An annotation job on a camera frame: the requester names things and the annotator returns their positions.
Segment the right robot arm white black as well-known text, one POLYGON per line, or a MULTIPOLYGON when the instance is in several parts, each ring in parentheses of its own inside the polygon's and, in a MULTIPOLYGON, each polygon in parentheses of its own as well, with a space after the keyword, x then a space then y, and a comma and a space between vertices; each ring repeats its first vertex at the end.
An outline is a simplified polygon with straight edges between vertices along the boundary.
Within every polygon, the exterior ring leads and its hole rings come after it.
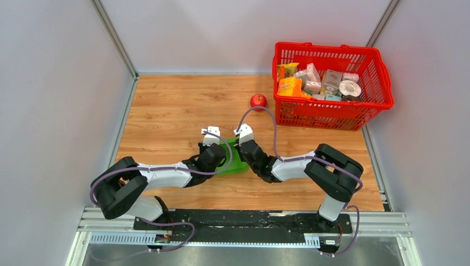
POLYGON ((320 187, 325 197, 315 223, 322 232, 330 232, 338 225, 341 210, 363 187, 362 165, 328 144, 320 144, 315 151, 298 157, 269 156, 253 140, 238 144, 236 149, 241 160, 264 182, 308 178, 320 187))

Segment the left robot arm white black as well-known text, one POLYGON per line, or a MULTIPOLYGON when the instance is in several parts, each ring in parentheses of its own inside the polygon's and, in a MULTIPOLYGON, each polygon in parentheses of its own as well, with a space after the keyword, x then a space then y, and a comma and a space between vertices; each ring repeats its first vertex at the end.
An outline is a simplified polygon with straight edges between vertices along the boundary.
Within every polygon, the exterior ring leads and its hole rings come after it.
POLYGON ((145 165, 126 156, 91 183, 91 199, 106 219, 126 214, 148 220, 156 230, 162 230, 170 220, 166 206, 160 197, 145 196, 143 192, 200 185, 212 178, 225 160, 226 151, 219 144, 173 165, 145 165))

